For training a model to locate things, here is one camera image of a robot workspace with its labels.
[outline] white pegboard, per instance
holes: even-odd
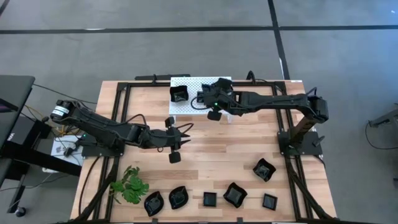
[[[169,115],[196,115],[196,114],[207,114],[210,109],[207,110],[195,110],[191,107],[191,100],[197,96],[198,91],[202,91],[202,84],[212,84],[217,82],[219,78],[225,78],[231,80],[231,77],[172,77],[170,86],[186,85],[188,88],[188,101],[181,101],[178,103],[169,102]],[[203,103],[197,103],[193,101],[193,106],[196,108],[204,108]]]

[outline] wooden tabletop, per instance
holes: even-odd
[[[105,81],[96,107],[96,112],[107,118],[111,117],[117,81]],[[302,82],[286,81],[287,93],[303,93]],[[234,87],[238,91],[255,91],[261,95],[271,95],[271,88],[266,86]],[[121,117],[124,93],[119,105],[118,121]],[[134,87],[129,100],[127,118],[142,113],[146,116],[151,129],[164,129],[164,119],[169,115],[169,87]],[[285,113],[284,125],[287,125]],[[303,115],[292,110],[294,123]],[[138,205],[127,203],[119,197],[121,205],[114,202],[111,215],[112,222],[150,222],[158,218],[160,222],[235,222],[243,217],[245,222],[293,221],[294,212],[284,158],[279,154],[276,133],[278,124],[275,110],[260,110],[257,113],[245,114],[241,118],[233,117],[232,124],[223,118],[220,122],[209,121],[203,116],[178,116],[177,125],[187,122],[195,123],[187,133],[191,141],[179,150],[181,162],[169,163],[169,149],[157,152],[156,149],[138,149],[126,146],[119,164],[118,179],[129,165],[140,167],[139,177],[149,184],[149,193],[160,191],[165,205],[154,217],[148,217],[144,210],[146,196]],[[264,182],[254,174],[252,168],[258,160],[264,158],[277,169],[271,180]],[[78,216],[78,200],[88,169],[95,158],[86,159],[83,163],[71,218]],[[82,209],[86,207],[98,188],[103,159],[99,159],[88,178],[83,194]],[[303,169],[307,186],[311,194],[323,209],[331,216],[336,215],[329,189],[325,169],[313,156],[302,156]],[[232,182],[244,188],[248,196],[241,207],[235,208],[223,198],[228,185]],[[189,194],[188,203],[177,210],[172,210],[169,193],[179,186],[186,186]],[[217,207],[204,207],[203,193],[217,193]],[[305,217],[302,194],[299,189],[298,200],[302,217]],[[278,198],[276,211],[262,207],[264,193]],[[104,217],[108,191],[101,203],[100,218]]]

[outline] chair wheel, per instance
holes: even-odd
[[[24,207],[18,207],[15,211],[16,217],[23,217],[26,214],[26,209]]]

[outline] green leaves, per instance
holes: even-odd
[[[116,182],[111,183],[111,189],[113,190],[113,194],[115,194],[115,201],[120,203],[118,199],[116,199],[116,194],[121,192],[123,198],[133,204],[138,204],[141,201],[141,196],[144,196],[148,193],[149,184],[144,184],[140,178],[138,178],[139,168],[131,168],[131,166],[127,167],[124,171],[123,178]]]

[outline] gray carpet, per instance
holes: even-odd
[[[280,26],[398,24],[395,1],[275,0],[275,8]],[[272,25],[267,1],[11,0],[0,16],[0,29],[257,25]],[[398,31],[281,35],[291,79],[303,80],[307,90],[317,86],[328,100],[330,120],[317,129],[326,136],[322,146],[338,216],[396,223],[398,151],[369,146],[364,127],[398,103]],[[282,78],[273,31],[0,35],[1,74],[33,75],[40,85],[89,101],[97,100],[103,80],[154,73],[245,78],[249,70],[258,78]],[[34,87],[27,105],[49,114],[59,98]],[[398,146],[388,125],[370,129],[369,138],[380,147]],[[28,178],[34,185],[45,175],[35,168]],[[6,181],[2,189],[16,185]],[[66,177],[26,190],[21,206],[29,213],[22,218],[6,214],[13,192],[0,192],[0,223],[66,221],[76,185],[76,177]]]

